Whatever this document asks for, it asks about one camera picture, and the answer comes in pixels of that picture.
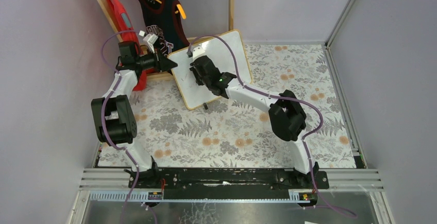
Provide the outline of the yellow framed whiteboard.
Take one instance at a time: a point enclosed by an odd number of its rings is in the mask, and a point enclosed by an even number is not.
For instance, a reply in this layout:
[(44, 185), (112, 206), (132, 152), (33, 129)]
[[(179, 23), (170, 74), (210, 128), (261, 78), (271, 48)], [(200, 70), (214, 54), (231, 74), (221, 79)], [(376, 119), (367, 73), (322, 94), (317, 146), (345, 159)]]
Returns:
[[(194, 44), (192, 48), (201, 46), (220, 72), (236, 74), (236, 69), (238, 69), (242, 80), (252, 83), (253, 77), (240, 31), (237, 29), (230, 30), (220, 34), (219, 37), (232, 49), (236, 57), (236, 64), (234, 64), (231, 51), (229, 51), (223, 42), (215, 37), (207, 38), (203, 42)], [(168, 58), (178, 64), (177, 67), (172, 69), (172, 74), (181, 92), (185, 106), (189, 110), (194, 110), (202, 107), (204, 103), (219, 99), (219, 97), (211, 93), (206, 86), (199, 86), (195, 82), (194, 74), (189, 70), (193, 59), (188, 57), (187, 52), (188, 48), (185, 47), (169, 54)]]

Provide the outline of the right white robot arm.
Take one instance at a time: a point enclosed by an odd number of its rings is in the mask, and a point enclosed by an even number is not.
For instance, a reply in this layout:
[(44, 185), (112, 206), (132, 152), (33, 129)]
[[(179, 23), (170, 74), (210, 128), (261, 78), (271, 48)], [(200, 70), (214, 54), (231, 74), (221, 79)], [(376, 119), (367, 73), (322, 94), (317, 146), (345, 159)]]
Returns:
[(250, 84), (239, 80), (230, 72), (220, 72), (208, 56), (197, 56), (190, 64), (190, 71), (198, 85), (204, 85), (212, 94), (233, 99), (263, 112), (267, 112), (275, 136), (290, 146), (293, 169), (299, 181), (312, 181), (318, 171), (303, 135), (307, 115), (302, 101), (295, 98), (292, 91), (286, 90), (270, 95)]

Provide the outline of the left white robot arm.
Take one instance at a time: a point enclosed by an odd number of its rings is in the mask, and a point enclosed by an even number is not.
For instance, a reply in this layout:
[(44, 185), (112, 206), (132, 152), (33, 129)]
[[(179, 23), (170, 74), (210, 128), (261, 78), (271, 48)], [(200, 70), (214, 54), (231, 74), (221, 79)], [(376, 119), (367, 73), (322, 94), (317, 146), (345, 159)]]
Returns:
[(145, 149), (136, 144), (137, 121), (129, 98), (144, 71), (166, 72), (177, 66), (158, 48), (158, 42), (147, 43), (147, 54), (139, 53), (134, 41), (119, 43), (120, 56), (114, 66), (114, 81), (101, 97), (93, 99), (91, 110), (97, 137), (130, 160), (131, 170), (139, 174), (152, 171), (156, 163)]

